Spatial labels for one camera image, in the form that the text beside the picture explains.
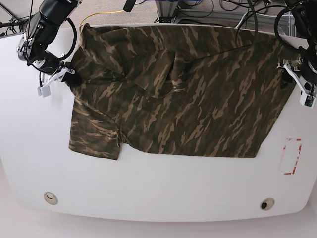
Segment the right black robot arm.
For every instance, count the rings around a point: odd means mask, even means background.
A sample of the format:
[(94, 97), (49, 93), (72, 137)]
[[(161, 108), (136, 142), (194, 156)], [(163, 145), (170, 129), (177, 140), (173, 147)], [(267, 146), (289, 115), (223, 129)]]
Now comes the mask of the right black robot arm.
[[(60, 80), (69, 87), (78, 87), (82, 83), (80, 76), (71, 68), (71, 63), (64, 61), (74, 52), (77, 43), (77, 29), (69, 16), (80, 4), (80, 0), (45, 0), (39, 11), (29, 16), (17, 53), (20, 60), (39, 72), (40, 89), (48, 86), (44, 82), (45, 75), (51, 80)], [(64, 22), (70, 24), (73, 40), (70, 50), (57, 57), (47, 47), (54, 41)]]

